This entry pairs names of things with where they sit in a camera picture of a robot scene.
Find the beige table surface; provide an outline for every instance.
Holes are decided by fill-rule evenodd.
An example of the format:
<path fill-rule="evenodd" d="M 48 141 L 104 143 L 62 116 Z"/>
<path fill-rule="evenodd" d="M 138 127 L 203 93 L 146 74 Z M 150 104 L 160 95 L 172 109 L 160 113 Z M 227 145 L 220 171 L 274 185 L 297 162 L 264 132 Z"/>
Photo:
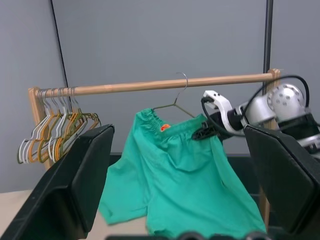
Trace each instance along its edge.
<path fill-rule="evenodd" d="M 30 193 L 31 190 L 0 193 L 0 236 L 5 232 Z M 120 234 L 145 235 L 147 234 L 145 225 L 145 217 L 115 225 L 107 225 L 100 212 L 97 212 L 92 230 L 86 239 L 104 240 L 106 236 Z"/>

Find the clothes rack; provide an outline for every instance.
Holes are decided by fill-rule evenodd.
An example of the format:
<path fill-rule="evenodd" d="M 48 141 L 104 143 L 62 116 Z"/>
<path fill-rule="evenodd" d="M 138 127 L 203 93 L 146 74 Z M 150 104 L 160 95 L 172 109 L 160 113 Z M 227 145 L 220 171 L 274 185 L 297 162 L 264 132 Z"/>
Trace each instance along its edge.
<path fill-rule="evenodd" d="M 234 76 L 218 76 L 218 77 L 201 77 L 201 78 L 189 78 L 188 88 L 201 87 L 201 86 L 214 86 L 214 85 L 228 85 L 228 84 L 244 84 L 244 83 L 259 83 L 272 81 L 280 76 L 279 69 L 270 69 L 268 73 L 249 74 L 249 75 L 234 75 Z M 146 90 L 160 90 L 160 89 L 174 89 L 183 88 L 186 85 L 185 79 L 176 80 L 161 80 L 161 81 L 148 81 L 148 82 L 134 82 L 134 83 L 120 83 L 120 84 L 108 84 L 108 85 L 94 85 L 94 86 L 78 86 L 74 89 L 74 96 L 81 95 L 94 95 L 94 94 L 110 94 L 110 93 L 122 93 L 122 92 L 134 92 L 134 91 L 146 91 Z M 267 91 L 275 86 L 278 86 L 279 82 L 276 81 L 267 87 Z M 43 104 L 38 100 L 37 93 L 40 90 L 38 87 L 32 87 L 28 89 L 28 96 L 31 103 L 31 110 L 33 120 L 35 124 L 41 122 L 45 118 L 46 113 Z M 70 93 L 69 88 L 64 88 L 61 96 L 68 96 Z M 57 97 L 58 89 L 48 89 L 45 94 L 46 98 Z M 274 129 L 276 127 L 275 121 L 271 121 L 264 125 L 266 128 Z M 46 170 L 53 165 L 52 161 L 47 160 L 44 163 Z M 270 205 L 263 194 L 260 191 L 260 210 L 266 227 L 268 228 Z"/>

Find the orange tag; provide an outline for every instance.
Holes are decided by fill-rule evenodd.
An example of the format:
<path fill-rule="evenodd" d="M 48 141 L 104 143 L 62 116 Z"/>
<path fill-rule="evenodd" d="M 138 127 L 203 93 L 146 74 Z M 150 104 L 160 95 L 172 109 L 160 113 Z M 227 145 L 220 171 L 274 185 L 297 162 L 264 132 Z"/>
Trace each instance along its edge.
<path fill-rule="evenodd" d="M 161 132 L 163 132 L 164 130 L 170 128 L 171 126 L 169 124 L 164 124 L 162 127 L 161 127 Z"/>

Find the green shorts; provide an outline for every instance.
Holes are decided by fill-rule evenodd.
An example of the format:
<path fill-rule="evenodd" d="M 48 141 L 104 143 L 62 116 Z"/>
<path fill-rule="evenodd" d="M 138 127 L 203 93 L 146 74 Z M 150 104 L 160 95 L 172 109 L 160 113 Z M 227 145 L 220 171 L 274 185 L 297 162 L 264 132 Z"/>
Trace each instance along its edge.
<path fill-rule="evenodd" d="M 122 157 L 107 172 L 99 210 L 108 224 L 146 216 L 148 232 L 166 237 L 266 231 L 220 140 L 192 140 L 205 120 L 170 124 L 150 108 L 136 114 Z"/>

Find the elastic waistband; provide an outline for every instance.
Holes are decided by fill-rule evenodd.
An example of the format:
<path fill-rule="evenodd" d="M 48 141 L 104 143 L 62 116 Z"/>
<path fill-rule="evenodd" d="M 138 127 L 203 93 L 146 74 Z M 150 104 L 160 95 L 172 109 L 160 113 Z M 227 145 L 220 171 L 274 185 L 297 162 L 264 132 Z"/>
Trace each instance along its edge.
<path fill-rule="evenodd" d="M 170 123 L 162 120 L 157 116 L 156 112 L 152 108 L 146 108 L 136 115 L 140 120 L 143 121 L 143 125 L 148 128 L 148 130 L 155 132 L 156 134 L 164 137 L 169 137 L 173 135 L 179 135 L 186 132 L 195 131 L 201 128 L 201 123 L 207 119 L 202 114 L 191 118 L 187 121 L 180 123 Z M 170 125 L 162 131 L 164 125 Z"/>

